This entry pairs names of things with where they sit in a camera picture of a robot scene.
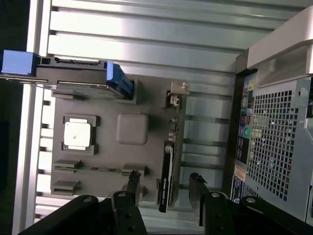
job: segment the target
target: dark background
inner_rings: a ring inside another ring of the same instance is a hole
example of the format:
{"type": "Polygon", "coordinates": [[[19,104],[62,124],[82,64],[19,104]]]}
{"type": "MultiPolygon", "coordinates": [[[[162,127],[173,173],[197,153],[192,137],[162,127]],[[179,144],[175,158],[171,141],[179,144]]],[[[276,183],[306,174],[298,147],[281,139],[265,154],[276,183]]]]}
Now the dark background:
{"type": "MultiPolygon", "coordinates": [[[[0,0],[0,56],[4,49],[26,50],[30,0],[0,0]]],[[[0,234],[11,234],[22,107],[22,85],[0,79],[0,121],[9,123],[8,156],[0,149],[0,170],[7,168],[0,192],[0,234]]],[[[0,130],[0,140],[5,133],[0,130]]]]}

